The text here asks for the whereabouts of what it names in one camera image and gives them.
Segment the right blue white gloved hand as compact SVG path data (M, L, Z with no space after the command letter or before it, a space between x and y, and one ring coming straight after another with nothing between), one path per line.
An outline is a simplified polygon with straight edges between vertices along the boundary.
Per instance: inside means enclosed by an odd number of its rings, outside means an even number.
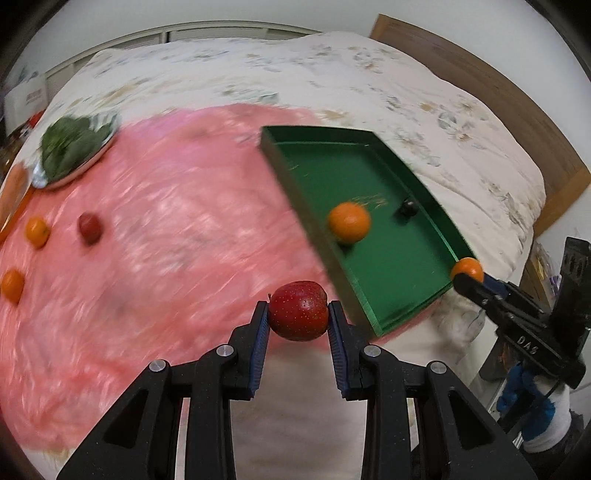
M521 421L523 449L529 454L556 447L572 425L570 389L563 382L535 375L522 363L508 373L504 390L497 400L497 411L505 416L518 401L527 401Z

